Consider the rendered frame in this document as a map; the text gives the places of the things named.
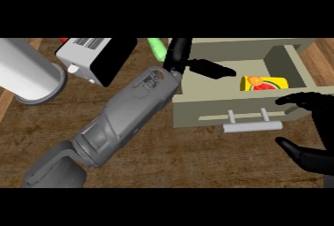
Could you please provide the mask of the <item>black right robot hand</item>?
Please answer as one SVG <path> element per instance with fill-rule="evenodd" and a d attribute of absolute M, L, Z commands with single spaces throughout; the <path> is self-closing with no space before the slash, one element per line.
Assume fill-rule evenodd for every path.
<path fill-rule="evenodd" d="M 299 108 L 313 112 L 326 149 L 301 147 L 284 137 L 276 138 L 277 144 L 305 171 L 334 176 L 334 95 L 301 92 L 279 98 L 276 103 L 279 105 L 295 103 Z"/>

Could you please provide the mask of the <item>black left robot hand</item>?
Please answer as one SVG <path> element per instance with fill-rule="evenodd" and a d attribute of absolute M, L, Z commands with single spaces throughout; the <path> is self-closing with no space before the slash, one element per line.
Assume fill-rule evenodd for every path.
<path fill-rule="evenodd" d="M 227 66 L 216 64 L 206 59 L 191 59 L 191 48 L 193 38 L 172 39 L 163 63 L 163 68 L 169 72 L 184 73 L 185 67 L 190 67 L 191 72 L 196 72 L 212 79 L 237 76 L 237 71 Z"/>

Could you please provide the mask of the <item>beige open drawer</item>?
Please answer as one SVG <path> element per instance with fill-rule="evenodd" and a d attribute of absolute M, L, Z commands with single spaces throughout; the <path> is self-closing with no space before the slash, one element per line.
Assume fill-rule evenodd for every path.
<path fill-rule="evenodd" d="M 279 106 L 274 101 L 317 87 L 301 59 L 313 42 L 311 38 L 196 38 L 191 57 L 227 66 L 237 75 L 211 79 L 194 72 L 184 73 L 182 92 L 174 97 L 174 125 L 221 125 L 228 122 L 230 113 L 242 122 L 259 121 L 261 109 L 267 109 L 274 120 L 296 119 L 296 108 Z M 289 88 L 245 92 L 245 76 L 283 77 Z"/>

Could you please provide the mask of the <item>yellow fruit print cup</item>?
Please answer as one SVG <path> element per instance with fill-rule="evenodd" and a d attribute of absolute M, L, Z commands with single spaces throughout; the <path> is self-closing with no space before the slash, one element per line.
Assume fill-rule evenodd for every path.
<path fill-rule="evenodd" d="M 242 91 L 280 90 L 289 88 L 286 78 L 243 76 L 240 81 Z"/>

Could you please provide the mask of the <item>green vegetable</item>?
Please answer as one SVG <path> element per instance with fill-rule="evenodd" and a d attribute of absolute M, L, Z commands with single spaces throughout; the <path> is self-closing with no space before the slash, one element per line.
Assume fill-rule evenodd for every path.
<path fill-rule="evenodd" d="M 165 61 L 168 55 L 168 48 L 159 38 L 150 38 L 148 43 L 151 45 L 153 54 L 160 62 Z"/>

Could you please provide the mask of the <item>white and black box appliance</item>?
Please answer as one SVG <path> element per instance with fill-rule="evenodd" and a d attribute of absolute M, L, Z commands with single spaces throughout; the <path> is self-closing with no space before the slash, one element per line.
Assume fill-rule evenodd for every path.
<path fill-rule="evenodd" d="M 137 45 L 137 38 L 70 38 L 55 56 L 69 73 L 109 87 Z"/>

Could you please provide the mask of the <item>white cylinder appliance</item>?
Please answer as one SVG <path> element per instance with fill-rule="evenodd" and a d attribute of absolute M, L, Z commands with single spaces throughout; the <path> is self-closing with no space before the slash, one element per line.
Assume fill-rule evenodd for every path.
<path fill-rule="evenodd" d="M 27 105 L 51 102 L 69 81 L 67 71 L 23 38 L 0 38 L 0 87 Z"/>

